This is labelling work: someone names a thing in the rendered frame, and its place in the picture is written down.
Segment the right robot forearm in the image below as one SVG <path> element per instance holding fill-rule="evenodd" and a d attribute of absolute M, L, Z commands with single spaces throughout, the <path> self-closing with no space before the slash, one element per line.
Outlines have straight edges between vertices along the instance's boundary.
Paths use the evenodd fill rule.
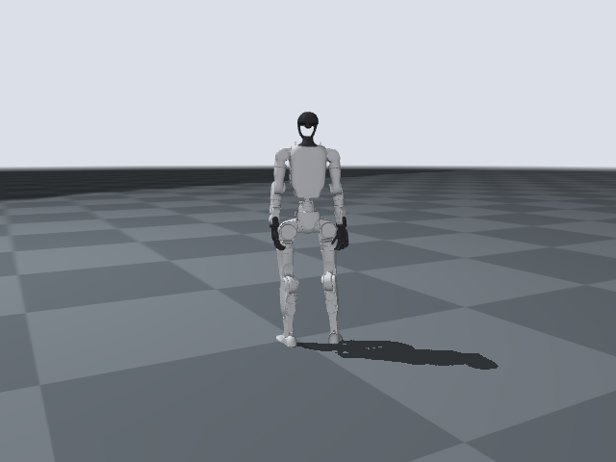
<path fill-rule="evenodd" d="M 336 223 L 338 225 L 343 224 L 343 217 L 346 216 L 346 210 L 344 205 L 344 192 L 341 184 L 342 192 L 332 197 L 334 203 L 334 215 L 336 217 Z"/>

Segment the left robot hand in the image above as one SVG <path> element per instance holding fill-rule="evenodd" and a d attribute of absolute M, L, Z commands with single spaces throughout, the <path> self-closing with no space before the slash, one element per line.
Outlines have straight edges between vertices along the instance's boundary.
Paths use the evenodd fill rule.
<path fill-rule="evenodd" d="M 285 250 L 284 247 L 286 246 L 283 246 L 279 241 L 279 235 L 277 231 L 277 227 L 279 227 L 278 217 L 272 218 L 272 225 L 270 225 L 269 227 L 271 228 L 271 237 L 273 239 L 274 246 L 279 250 Z"/>

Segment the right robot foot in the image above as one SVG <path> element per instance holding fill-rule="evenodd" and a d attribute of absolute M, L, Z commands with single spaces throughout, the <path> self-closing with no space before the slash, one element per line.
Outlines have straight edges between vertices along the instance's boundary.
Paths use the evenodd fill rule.
<path fill-rule="evenodd" d="M 338 344 L 342 339 L 343 339 L 343 336 L 341 336 L 339 331 L 338 331 L 338 334 L 337 334 L 337 333 L 335 333 L 335 330 L 334 330 L 333 333 L 331 333 L 329 335 L 328 343 L 329 344 Z"/>

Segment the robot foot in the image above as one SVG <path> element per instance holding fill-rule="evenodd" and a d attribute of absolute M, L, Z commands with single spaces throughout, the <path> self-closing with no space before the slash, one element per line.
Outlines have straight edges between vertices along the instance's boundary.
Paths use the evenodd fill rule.
<path fill-rule="evenodd" d="M 343 339 L 343 336 L 341 336 L 339 331 L 338 331 L 338 334 L 337 334 L 337 333 L 335 333 L 335 330 L 334 330 L 333 333 L 331 333 L 329 335 L 328 343 L 329 344 L 338 344 L 342 339 Z"/>
<path fill-rule="evenodd" d="M 296 339 L 294 336 L 291 336 L 291 334 L 289 333 L 289 337 L 285 337 L 284 334 L 283 335 L 278 335 L 276 336 L 276 339 L 285 344 L 287 347 L 296 347 Z"/>

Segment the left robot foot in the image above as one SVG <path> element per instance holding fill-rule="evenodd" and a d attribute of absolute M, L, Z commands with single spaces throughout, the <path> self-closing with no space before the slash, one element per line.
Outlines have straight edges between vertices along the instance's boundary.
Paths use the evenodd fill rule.
<path fill-rule="evenodd" d="M 285 337 L 284 334 L 283 335 L 278 335 L 276 336 L 276 339 L 285 344 L 287 347 L 296 347 L 296 339 L 294 336 L 291 336 L 291 334 L 289 333 L 289 337 Z"/>

